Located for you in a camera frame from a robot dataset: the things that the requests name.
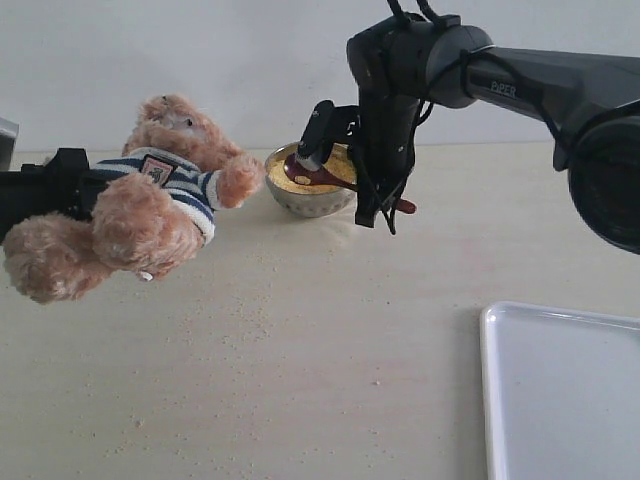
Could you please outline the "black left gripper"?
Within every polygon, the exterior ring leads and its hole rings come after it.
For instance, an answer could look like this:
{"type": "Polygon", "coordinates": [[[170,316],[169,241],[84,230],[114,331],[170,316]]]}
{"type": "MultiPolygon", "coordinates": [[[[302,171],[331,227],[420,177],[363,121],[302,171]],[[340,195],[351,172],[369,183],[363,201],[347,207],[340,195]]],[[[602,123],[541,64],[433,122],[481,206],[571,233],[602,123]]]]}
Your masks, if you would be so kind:
{"type": "Polygon", "coordinates": [[[1,172],[1,241],[10,229],[32,216],[62,213],[90,221],[98,195],[114,176],[90,170],[82,148],[59,148],[44,164],[23,164],[1,172]]]}

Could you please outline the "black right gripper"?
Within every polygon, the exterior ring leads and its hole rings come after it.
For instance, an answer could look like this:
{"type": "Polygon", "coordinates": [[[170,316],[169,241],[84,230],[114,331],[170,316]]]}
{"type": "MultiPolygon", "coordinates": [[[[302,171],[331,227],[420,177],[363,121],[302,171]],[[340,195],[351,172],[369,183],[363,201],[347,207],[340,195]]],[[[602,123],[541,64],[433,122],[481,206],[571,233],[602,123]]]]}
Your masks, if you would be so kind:
{"type": "Polygon", "coordinates": [[[380,193],[404,188],[415,165],[414,136],[428,98],[426,68],[440,26],[423,17],[389,17],[352,36],[347,63],[358,88],[355,224],[388,220],[380,193]]]}

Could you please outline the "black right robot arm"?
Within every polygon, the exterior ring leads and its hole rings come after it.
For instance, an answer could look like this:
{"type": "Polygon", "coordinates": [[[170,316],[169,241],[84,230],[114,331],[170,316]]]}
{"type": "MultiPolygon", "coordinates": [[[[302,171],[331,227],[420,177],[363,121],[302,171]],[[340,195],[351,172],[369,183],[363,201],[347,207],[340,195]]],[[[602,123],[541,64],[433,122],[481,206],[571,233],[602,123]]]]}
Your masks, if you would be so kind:
{"type": "Polygon", "coordinates": [[[581,219],[609,244],[638,252],[637,58],[504,48],[457,18],[435,24],[413,15],[361,31],[346,53],[359,96],[360,224],[398,207],[425,104],[484,101],[541,121],[581,219]]]}

